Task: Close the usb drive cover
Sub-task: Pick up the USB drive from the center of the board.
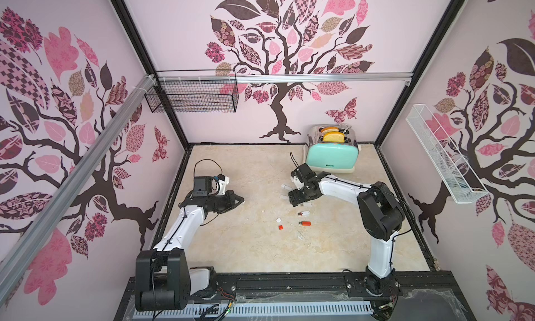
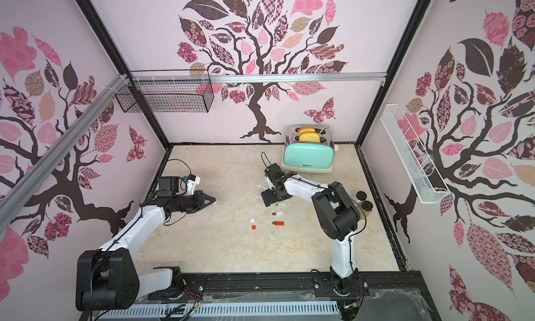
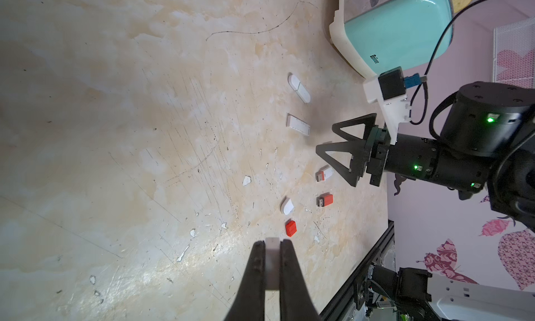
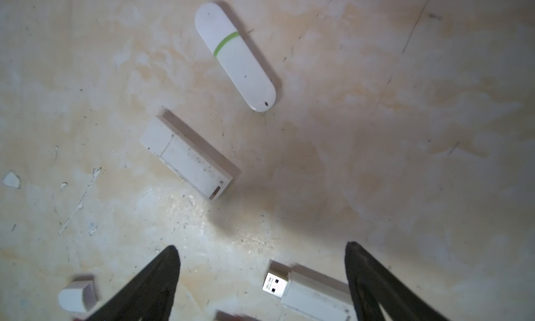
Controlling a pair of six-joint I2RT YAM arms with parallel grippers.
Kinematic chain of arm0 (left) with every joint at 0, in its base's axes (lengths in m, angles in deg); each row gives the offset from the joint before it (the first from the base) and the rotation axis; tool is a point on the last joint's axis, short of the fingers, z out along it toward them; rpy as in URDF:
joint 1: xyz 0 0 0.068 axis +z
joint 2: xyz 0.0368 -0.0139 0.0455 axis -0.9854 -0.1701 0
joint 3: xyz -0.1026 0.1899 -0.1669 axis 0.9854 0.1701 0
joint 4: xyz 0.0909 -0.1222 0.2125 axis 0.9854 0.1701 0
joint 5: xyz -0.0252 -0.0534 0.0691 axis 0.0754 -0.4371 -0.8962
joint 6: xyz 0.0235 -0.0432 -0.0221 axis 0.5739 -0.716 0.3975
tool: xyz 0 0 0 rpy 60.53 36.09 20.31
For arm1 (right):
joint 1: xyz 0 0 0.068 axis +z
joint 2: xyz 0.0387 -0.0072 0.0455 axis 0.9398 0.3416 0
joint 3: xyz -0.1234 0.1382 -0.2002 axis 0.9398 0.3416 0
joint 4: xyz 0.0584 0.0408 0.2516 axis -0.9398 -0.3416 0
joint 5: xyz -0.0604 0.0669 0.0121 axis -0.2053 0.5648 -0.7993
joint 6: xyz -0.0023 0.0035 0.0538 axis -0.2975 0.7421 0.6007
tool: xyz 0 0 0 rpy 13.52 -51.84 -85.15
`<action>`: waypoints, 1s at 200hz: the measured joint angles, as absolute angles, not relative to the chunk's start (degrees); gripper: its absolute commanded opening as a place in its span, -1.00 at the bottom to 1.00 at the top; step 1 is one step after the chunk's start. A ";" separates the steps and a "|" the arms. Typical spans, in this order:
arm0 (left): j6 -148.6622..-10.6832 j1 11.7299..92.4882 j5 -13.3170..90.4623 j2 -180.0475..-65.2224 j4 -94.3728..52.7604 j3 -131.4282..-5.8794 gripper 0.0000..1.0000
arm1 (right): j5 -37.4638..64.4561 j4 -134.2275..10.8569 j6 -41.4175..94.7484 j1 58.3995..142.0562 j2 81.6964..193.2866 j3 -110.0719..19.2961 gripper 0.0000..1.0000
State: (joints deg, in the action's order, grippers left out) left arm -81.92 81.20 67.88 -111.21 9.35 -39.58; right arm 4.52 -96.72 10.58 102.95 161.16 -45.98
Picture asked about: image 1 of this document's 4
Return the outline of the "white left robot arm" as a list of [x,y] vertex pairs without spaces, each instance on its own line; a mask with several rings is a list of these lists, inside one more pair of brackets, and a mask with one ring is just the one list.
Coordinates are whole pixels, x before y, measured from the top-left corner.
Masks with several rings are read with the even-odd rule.
[[136,259],[136,310],[179,310],[188,305],[192,295],[214,295],[217,287],[214,267],[190,267],[186,251],[208,213],[224,214],[244,202],[234,191],[207,196],[189,192],[179,204],[179,217],[169,233],[151,250],[140,252]]

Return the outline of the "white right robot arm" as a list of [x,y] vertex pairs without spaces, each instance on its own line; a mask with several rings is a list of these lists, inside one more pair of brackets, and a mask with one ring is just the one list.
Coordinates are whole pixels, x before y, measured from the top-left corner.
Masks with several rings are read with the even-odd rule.
[[364,229],[371,236],[364,286],[373,296],[383,295],[395,282],[394,240],[405,220],[397,197],[383,182],[358,184],[330,173],[315,173],[306,163],[291,172],[291,179],[296,188],[288,192],[288,197],[294,207],[321,196],[334,197],[358,207]]

